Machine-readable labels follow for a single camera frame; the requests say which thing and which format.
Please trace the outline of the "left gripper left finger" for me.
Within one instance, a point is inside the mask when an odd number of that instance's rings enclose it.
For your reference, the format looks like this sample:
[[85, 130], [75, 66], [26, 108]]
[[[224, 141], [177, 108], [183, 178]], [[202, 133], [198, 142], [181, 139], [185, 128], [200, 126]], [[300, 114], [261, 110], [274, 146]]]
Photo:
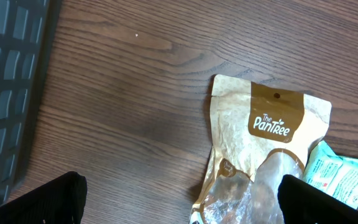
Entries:
[[80, 224], [86, 177], [70, 171], [0, 207], [0, 224]]

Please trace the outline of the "brown Pantree snack bag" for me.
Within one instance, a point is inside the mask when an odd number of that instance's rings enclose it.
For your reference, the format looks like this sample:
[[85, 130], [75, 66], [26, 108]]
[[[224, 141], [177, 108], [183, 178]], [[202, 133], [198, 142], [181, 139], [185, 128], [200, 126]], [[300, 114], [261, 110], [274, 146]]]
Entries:
[[302, 176], [331, 103], [225, 75], [214, 77], [211, 96], [213, 146], [190, 223], [283, 223], [279, 185]]

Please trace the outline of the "teal snack packet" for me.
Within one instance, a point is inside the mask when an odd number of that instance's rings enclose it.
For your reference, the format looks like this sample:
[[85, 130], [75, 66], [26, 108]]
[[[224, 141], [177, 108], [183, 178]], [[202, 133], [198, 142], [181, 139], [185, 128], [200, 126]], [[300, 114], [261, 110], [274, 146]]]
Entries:
[[335, 154], [325, 141], [312, 150], [303, 181], [354, 209], [358, 208], [358, 159]]

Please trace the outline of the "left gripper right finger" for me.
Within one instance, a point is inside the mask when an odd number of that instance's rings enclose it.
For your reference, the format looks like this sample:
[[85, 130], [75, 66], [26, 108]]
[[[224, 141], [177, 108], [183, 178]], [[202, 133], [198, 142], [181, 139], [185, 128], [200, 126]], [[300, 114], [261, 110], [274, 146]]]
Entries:
[[285, 224], [358, 224], [358, 211], [292, 176], [284, 175], [278, 202]]

